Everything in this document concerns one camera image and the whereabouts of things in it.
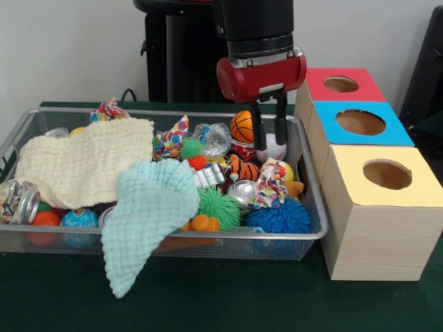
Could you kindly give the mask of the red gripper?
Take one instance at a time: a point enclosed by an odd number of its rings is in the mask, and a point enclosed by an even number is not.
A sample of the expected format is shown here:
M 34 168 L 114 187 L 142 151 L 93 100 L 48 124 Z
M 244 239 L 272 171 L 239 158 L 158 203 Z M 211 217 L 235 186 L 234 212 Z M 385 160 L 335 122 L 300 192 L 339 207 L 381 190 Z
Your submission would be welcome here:
M 266 149 L 266 132 L 256 100 L 275 91 L 275 141 L 287 143 L 287 92 L 298 89 L 307 74 L 305 54 L 294 48 L 264 57 L 223 58 L 217 63 L 217 81 L 225 98 L 237 104 L 250 103 L 256 150 Z

